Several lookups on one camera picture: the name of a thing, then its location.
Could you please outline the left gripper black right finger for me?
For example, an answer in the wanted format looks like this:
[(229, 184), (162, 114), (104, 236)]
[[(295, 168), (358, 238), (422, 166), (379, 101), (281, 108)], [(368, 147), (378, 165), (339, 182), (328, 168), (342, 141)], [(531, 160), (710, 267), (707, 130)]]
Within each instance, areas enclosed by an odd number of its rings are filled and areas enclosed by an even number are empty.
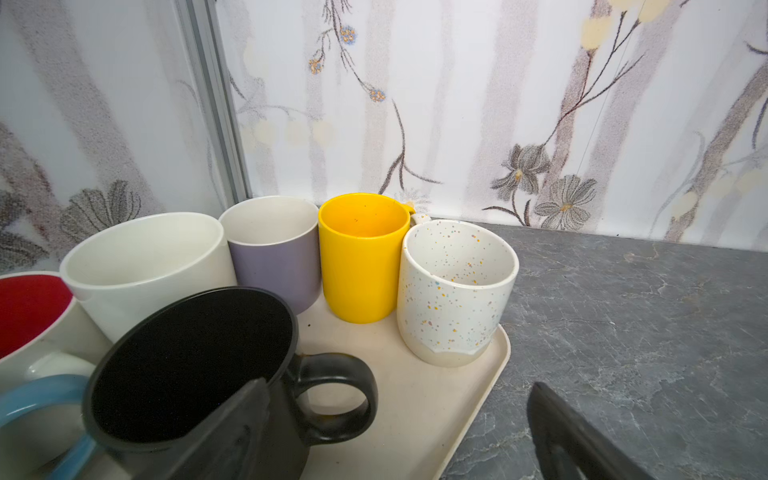
[(526, 413), (545, 479), (651, 477), (546, 383), (532, 385)]

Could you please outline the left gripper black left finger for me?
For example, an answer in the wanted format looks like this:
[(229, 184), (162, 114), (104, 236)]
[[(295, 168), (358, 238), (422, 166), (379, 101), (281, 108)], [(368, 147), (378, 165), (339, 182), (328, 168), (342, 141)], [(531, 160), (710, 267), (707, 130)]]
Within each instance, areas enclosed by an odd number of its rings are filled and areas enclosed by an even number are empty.
[(137, 477), (255, 479), (269, 403), (267, 382), (249, 381)]

